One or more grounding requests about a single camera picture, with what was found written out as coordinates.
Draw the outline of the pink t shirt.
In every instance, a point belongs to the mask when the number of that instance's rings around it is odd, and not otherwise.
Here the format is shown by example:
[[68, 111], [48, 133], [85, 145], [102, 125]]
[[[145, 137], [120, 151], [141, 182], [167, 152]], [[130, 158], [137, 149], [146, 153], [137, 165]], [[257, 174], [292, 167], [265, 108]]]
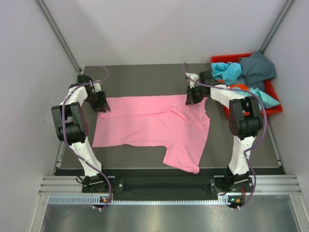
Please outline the pink t shirt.
[[98, 114], [92, 146], [163, 146], [165, 165], [197, 174], [210, 118], [205, 99], [185, 101], [186, 95], [108, 98], [110, 111]]

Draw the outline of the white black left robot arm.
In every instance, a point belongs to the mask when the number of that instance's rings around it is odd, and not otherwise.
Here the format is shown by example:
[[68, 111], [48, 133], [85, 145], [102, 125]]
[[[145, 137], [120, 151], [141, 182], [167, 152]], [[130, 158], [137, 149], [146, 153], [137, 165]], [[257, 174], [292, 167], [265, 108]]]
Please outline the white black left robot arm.
[[103, 166], [95, 157], [90, 145], [89, 129], [82, 105], [90, 104], [95, 112], [110, 111], [104, 91], [99, 81], [93, 81], [87, 75], [77, 76], [77, 83], [70, 85], [64, 101], [51, 108], [57, 137], [80, 161], [84, 169], [84, 178], [77, 177], [83, 193], [112, 193], [109, 179], [103, 172]]

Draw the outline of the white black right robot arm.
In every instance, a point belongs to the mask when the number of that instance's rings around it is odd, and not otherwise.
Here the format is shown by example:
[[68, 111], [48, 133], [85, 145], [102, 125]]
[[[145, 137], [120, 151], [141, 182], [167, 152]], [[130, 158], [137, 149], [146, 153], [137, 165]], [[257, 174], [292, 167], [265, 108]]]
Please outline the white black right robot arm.
[[258, 99], [249, 94], [241, 95], [238, 89], [230, 88], [223, 83], [207, 78], [205, 72], [200, 74], [185, 73], [190, 85], [187, 87], [187, 105], [200, 103], [211, 98], [229, 109], [229, 130], [233, 135], [232, 158], [223, 180], [212, 184], [213, 192], [224, 195], [237, 191], [249, 180], [250, 154], [254, 141], [263, 127]]

